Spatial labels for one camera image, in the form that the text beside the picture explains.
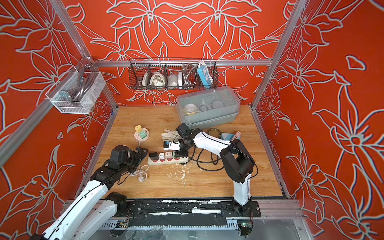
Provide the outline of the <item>black charger plug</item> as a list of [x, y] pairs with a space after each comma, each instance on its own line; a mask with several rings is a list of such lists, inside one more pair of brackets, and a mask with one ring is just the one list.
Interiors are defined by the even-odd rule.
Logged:
[[149, 158], [153, 161], [153, 162], [157, 162], [160, 157], [159, 157], [159, 153], [155, 152], [155, 153], [150, 153], [149, 154]]

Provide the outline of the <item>round pink socket hub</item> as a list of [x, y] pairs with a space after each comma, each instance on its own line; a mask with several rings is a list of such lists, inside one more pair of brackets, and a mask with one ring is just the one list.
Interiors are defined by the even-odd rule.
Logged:
[[142, 128], [141, 132], [135, 132], [134, 137], [138, 142], [145, 142], [149, 139], [150, 137], [150, 132], [146, 128]]

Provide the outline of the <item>small green plug adapter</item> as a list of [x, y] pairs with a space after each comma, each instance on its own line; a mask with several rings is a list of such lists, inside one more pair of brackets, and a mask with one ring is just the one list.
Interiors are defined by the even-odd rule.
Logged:
[[148, 134], [147, 134], [146, 131], [142, 131], [142, 132], [139, 133], [139, 136], [140, 136], [141, 139], [145, 139], [148, 136]]

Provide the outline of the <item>pink charger plug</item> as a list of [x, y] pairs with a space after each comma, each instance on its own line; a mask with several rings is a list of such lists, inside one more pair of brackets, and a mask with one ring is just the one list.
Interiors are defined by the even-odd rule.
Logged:
[[168, 160], [168, 161], [171, 161], [174, 156], [173, 156], [173, 152], [165, 152], [165, 158]]

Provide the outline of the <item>white power strip red sockets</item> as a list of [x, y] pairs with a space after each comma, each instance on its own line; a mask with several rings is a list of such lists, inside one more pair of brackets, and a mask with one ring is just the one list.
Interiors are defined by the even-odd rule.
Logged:
[[168, 160], [167, 158], [165, 158], [163, 161], [157, 160], [154, 162], [150, 157], [148, 157], [147, 163], [149, 166], [159, 166], [159, 165], [170, 165], [170, 164], [179, 164], [179, 163], [184, 164], [188, 160], [189, 160], [189, 158], [178, 158], [177, 160], [176, 159]]

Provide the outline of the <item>yellow plug adapter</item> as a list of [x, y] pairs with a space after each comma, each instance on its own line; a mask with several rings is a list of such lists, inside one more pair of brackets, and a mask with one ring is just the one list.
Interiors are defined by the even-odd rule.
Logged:
[[142, 131], [143, 131], [142, 126], [141, 126], [141, 125], [137, 125], [137, 126], [135, 127], [135, 131], [136, 131], [137, 133], [142, 132]]

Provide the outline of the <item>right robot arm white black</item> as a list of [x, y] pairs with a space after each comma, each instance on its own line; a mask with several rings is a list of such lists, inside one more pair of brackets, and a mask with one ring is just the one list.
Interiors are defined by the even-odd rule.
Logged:
[[207, 150], [223, 162], [227, 175], [234, 182], [233, 209], [238, 216], [252, 216], [250, 179], [256, 165], [251, 154], [239, 139], [225, 141], [210, 136], [200, 129], [190, 129], [186, 124], [177, 127], [183, 139], [178, 153], [187, 154], [192, 147]]

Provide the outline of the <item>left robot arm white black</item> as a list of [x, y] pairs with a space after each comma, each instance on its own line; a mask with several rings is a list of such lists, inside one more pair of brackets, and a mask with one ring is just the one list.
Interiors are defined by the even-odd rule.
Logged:
[[148, 149], [131, 150], [118, 145], [111, 156], [91, 176], [82, 192], [42, 234], [32, 240], [88, 240], [107, 220], [118, 215], [133, 216], [125, 195], [109, 190], [123, 175], [134, 173], [148, 154]]

